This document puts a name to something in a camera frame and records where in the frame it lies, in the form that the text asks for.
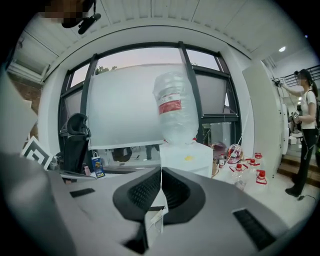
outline white t-shirt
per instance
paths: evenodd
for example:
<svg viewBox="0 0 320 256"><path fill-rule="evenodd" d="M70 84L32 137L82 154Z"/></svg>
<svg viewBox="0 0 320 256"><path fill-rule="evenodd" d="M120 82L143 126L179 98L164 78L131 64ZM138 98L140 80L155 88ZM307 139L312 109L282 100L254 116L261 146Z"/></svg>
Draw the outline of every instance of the white t-shirt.
<svg viewBox="0 0 320 256"><path fill-rule="evenodd" d="M302 115L307 116L309 115L309 106L308 104L314 103L315 106L317 107L317 99L312 90L308 90L302 97L302 103L301 103L301 110L302 110ZM305 123L302 122L301 128L302 129L315 129L316 128L316 121L312 123Z"/></svg>

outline white box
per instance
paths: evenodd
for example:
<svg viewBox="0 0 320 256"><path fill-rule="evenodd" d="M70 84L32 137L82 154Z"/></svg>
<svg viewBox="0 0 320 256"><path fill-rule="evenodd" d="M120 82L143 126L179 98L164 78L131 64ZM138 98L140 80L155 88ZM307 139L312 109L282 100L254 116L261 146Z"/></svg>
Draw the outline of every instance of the white box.
<svg viewBox="0 0 320 256"><path fill-rule="evenodd" d="M213 149L194 142L185 145L160 145L161 167L175 168L211 178Z"/></svg>
<svg viewBox="0 0 320 256"><path fill-rule="evenodd" d="M290 143L291 145L297 144L297 138L290 136L290 137L289 137L289 143Z"/></svg>

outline woman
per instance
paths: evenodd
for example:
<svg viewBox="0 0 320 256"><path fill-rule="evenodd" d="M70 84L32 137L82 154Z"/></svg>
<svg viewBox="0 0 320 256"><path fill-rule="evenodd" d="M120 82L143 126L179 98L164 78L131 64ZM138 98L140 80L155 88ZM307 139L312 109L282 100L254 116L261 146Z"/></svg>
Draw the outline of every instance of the woman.
<svg viewBox="0 0 320 256"><path fill-rule="evenodd" d="M299 115L294 122L301 123L303 141L301 149L301 161L299 172L293 177L292 181L294 186L292 188L287 188L285 192L291 196L298 197L306 183L309 163L315 147L318 130L316 129L316 115L317 115L317 97L318 89L315 82L312 81L310 73L306 69L302 69L297 75L297 81L300 86L303 87L302 92L294 91L283 85L289 93L302 97L301 100L301 110L302 115Z"/></svg>

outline tree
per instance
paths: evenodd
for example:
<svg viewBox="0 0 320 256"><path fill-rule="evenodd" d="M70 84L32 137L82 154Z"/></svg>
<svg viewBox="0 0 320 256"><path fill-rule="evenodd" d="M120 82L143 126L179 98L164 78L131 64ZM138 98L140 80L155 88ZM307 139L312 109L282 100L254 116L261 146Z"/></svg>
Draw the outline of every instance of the tree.
<svg viewBox="0 0 320 256"><path fill-rule="evenodd" d="M115 70L115 69L117 69L117 68L118 68L117 66L113 66L113 67L111 68L111 70ZM99 66L99 67L95 70L94 75L96 76L96 75L99 75L99 74L102 74L102 73L108 72L108 71L110 71L110 69L109 69L108 67Z"/></svg>

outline black office chair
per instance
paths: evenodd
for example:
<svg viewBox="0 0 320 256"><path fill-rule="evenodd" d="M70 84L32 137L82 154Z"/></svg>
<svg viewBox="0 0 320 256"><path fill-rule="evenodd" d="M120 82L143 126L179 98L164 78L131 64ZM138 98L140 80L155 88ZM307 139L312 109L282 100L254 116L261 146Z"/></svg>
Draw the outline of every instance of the black office chair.
<svg viewBox="0 0 320 256"><path fill-rule="evenodd" d="M66 125L68 133L71 135L63 151L63 169L66 171L81 174L83 162L88 148L91 133L86 126L88 117L84 114L73 114Z"/></svg>

